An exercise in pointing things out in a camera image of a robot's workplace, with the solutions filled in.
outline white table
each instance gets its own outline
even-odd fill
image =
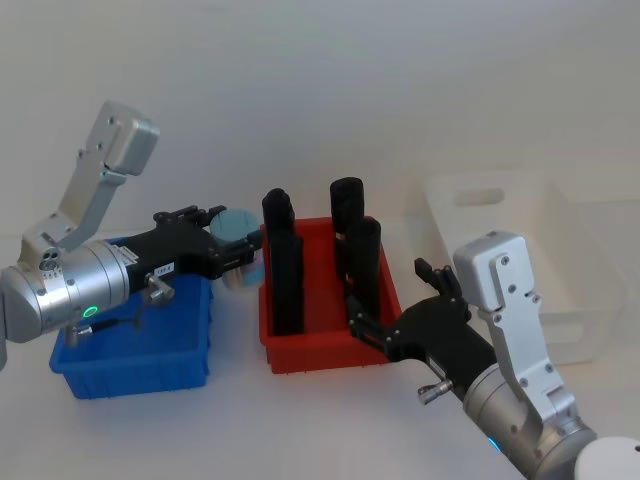
[[[630,282],[640,288],[637,258],[622,250],[633,248],[621,219],[633,215],[634,207],[583,210],[591,225],[621,230],[602,238],[617,242],[612,246],[618,261],[633,260],[625,273],[635,274]],[[426,292],[412,272],[413,258],[428,255],[419,251],[421,223],[382,224],[406,307]],[[13,263],[18,239],[1,239],[0,247],[0,264]],[[416,388],[436,380],[423,364],[272,375],[258,340],[257,296],[216,286],[211,376],[201,389],[78,401],[49,370],[54,335],[9,344],[0,373],[0,478],[521,478],[453,395],[428,407],[418,403]],[[600,359],[561,368],[583,418],[600,434],[640,437],[640,322],[633,321],[634,309]]]

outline white plastic bin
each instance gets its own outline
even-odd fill
[[[549,353],[559,364],[593,359],[628,299],[625,282],[542,172],[438,176],[424,183],[428,212],[449,256],[491,230],[527,240]]]

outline green indicator light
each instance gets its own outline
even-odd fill
[[[92,305],[91,307],[87,307],[86,310],[82,313],[82,318],[89,318],[98,313],[98,307]]]

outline red plastic bin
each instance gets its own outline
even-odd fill
[[[265,283],[260,287],[260,341],[273,373],[386,363],[385,356],[351,336],[344,287],[335,271],[335,233],[331,218],[296,220],[304,240],[304,333],[273,334],[269,248],[265,240]],[[380,322],[392,324],[402,313],[389,265],[380,258]]]

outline silver cylinder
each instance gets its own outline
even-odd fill
[[[573,478],[580,451],[596,434],[579,418],[565,417],[542,429],[523,428],[527,407],[507,385],[498,365],[485,370],[469,388],[464,411],[526,478]]]
[[[117,250],[96,241],[37,269],[6,268],[2,289],[7,339],[26,342],[126,302],[129,277]]]

